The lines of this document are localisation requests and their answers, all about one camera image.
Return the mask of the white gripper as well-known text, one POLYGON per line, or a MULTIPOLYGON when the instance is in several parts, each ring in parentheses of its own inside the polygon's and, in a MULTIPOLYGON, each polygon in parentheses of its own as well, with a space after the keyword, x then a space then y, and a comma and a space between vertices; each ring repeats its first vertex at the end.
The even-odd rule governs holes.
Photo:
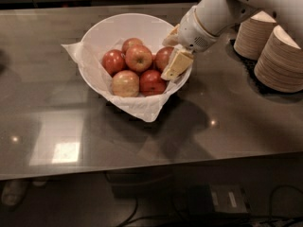
POLYGON ((217 42, 217 38, 209 34, 201 25, 193 6, 182 18, 179 25, 163 40, 163 46, 176 46, 178 43, 185 48, 174 48, 169 56, 169 63, 162 72, 164 80, 177 79, 192 65, 194 56, 190 51, 204 52, 217 42))

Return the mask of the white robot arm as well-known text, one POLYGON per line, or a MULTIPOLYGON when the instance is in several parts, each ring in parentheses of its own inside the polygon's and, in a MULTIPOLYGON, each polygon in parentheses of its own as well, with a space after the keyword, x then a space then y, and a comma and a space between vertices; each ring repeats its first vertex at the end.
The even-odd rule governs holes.
POLYGON ((178 78, 192 65, 196 52, 206 51, 227 28, 261 11, 303 45, 303 0, 201 0, 164 39, 164 46, 181 47, 170 55, 161 78, 178 78))

